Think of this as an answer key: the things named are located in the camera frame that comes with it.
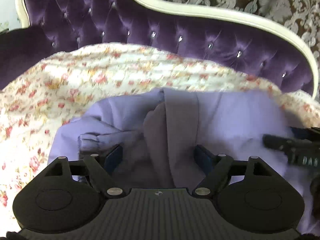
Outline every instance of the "headboard frame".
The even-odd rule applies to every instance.
[[[162,0],[16,0],[16,8],[22,27],[44,32],[52,53],[102,42],[142,44],[316,96],[318,67],[309,47],[263,17]]]

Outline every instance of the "bedding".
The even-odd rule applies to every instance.
[[[266,79],[214,62],[120,43],[56,53],[0,93],[0,236],[20,229],[12,213],[13,199],[46,166],[60,126],[81,116],[100,99],[139,94],[157,87],[187,91],[264,90],[281,109],[298,116],[304,126],[320,126],[320,104],[307,93],[282,94]]]

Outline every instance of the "wall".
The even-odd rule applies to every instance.
[[[0,31],[20,28],[21,24],[15,9],[14,0],[0,0]]]

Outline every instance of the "lavender garment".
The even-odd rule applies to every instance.
[[[193,189],[204,178],[193,160],[195,145],[236,160],[257,155],[303,195],[306,208],[298,229],[305,233],[314,225],[308,173],[288,166],[286,156],[262,145],[265,133],[292,137],[289,125],[261,91],[154,89],[95,103],[81,118],[58,130],[49,162],[61,155],[77,160],[79,150],[104,150],[121,143],[124,160],[113,174],[119,186]]]
[[[313,76],[304,55],[284,39],[255,27],[169,15],[134,0],[25,0],[25,3],[30,27],[0,35],[0,89],[56,52],[121,42],[212,60],[266,78],[283,92],[299,89],[313,92]]]

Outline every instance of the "purple velvet upholstery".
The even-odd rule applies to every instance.
[[[168,15],[147,9],[134,0],[25,2],[33,29],[17,31],[21,37],[13,32],[0,36],[0,47],[12,43],[9,48],[5,47],[3,54],[0,52],[0,62],[3,58],[6,62],[2,66],[7,69],[5,72],[19,68],[15,74],[22,73],[54,52],[117,41],[153,46],[184,57],[212,60],[237,71],[267,78],[283,92],[313,91],[312,73],[305,57],[278,36],[253,27]],[[33,37],[26,32],[34,32]],[[19,44],[19,52],[13,50],[12,41]],[[238,51],[242,52],[240,57],[237,57]],[[1,75],[2,87],[9,81]]]

